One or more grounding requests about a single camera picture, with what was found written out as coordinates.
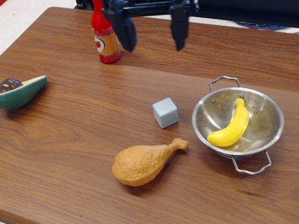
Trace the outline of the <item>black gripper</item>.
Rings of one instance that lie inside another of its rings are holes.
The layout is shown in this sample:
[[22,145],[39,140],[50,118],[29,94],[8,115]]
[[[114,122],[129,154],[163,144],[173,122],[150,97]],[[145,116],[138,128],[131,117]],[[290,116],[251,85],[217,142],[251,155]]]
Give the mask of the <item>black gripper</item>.
[[189,32],[187,13],[199,11],[199,0],[102,0],[102,3],[105,17],[128,52],[133,52],[137,43],[133,17],[170,14],[171,32],[179,51]]

